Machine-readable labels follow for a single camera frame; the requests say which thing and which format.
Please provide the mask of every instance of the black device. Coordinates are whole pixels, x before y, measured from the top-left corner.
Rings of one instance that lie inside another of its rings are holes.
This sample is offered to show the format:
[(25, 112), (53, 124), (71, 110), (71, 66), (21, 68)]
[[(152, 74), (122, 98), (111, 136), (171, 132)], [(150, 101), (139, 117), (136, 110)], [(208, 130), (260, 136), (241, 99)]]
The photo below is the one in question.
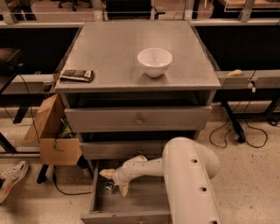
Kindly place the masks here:
[(22, 53), (19, 49), (0, 48), (0, 76), (10, 76), (17, 70)]
[(108, 19), (147, 18), (151, 16), (151, 0), (103, 0)]

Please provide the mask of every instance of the cabinet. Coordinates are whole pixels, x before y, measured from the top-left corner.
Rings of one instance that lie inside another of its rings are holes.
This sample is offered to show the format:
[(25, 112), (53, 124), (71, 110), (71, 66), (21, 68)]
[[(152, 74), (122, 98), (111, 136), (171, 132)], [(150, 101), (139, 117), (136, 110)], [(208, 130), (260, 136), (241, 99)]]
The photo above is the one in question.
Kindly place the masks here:
[[(138, 53), (149, 47), (164, 48), (173, 56), (168, 71), (157, 78), (146, 75), (137, 62)], [(205, 128), (215, 91), (221, 87), (193, 28), (185, 21), (85, 23), (64, 69), (95, 73), (91, 83), (60, 80), (56, 84), (88, 160), (118, 161), (137, 154), (159, 158), (169, 139), (195, 139)], [(92, 203), (92, 209), (99, 207), (94, 206), (98, 202)], [(143, 213), (129, 218), (138, 219)], [(152, 217), (169, 215), (149, 213)], [(117, 220), (117, 215), (109, 214), (106, 221)], [(86, 220), (101, 218), (94, 213)]]

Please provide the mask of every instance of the drawer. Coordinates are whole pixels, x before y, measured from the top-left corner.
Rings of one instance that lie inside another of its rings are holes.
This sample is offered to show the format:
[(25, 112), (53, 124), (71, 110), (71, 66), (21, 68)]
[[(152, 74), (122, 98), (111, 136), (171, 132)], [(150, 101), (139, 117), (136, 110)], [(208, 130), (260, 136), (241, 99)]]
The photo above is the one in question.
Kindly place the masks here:
[(67, 108), (73, 132), (203, 130), (211, 106), (161, 108)]
[(161, 141), (114, 141), (81, 143), (82, 154), (91, 159), (120, 159), (144, 155), (147, 158), (161, 158), (163, 145)]
[(122, 160), (97, 161), (94, 167), (93, 193), (89, 213), (84, 223), (172, 223), (165, 181), (162, 177), (142, 176), (129, 183), (129, 192), (123, 197), (118, 188), (113, 193), (105, 190), (107, 179), (99, 175), (102, 169), (118, 168)]

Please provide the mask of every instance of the gray countertop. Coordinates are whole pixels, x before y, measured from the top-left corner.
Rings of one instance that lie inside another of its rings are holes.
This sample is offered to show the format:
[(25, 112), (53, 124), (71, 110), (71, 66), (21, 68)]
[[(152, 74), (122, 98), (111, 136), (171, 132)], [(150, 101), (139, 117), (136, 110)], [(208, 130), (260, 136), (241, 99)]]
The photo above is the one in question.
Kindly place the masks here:
[[(145, 48), (169, 51), (163, 75), (149, 77), (137, 55)], [(64, 69), (94, 70), (91, 83), (59, 81), (58, 92), (215, 90), (221, 87), (200, 42), (186, 21), (85, 23)]]

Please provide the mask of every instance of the white shoe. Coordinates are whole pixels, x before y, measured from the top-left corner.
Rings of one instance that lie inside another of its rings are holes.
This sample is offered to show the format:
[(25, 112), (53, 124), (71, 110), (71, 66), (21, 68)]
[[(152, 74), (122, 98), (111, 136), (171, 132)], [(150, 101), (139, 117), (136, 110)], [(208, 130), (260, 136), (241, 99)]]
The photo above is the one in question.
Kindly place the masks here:
[(21, 161), (7, 171), (0, 173), (0, 204), (7, 198), (11, 188), (27, 173), (28, 164)]

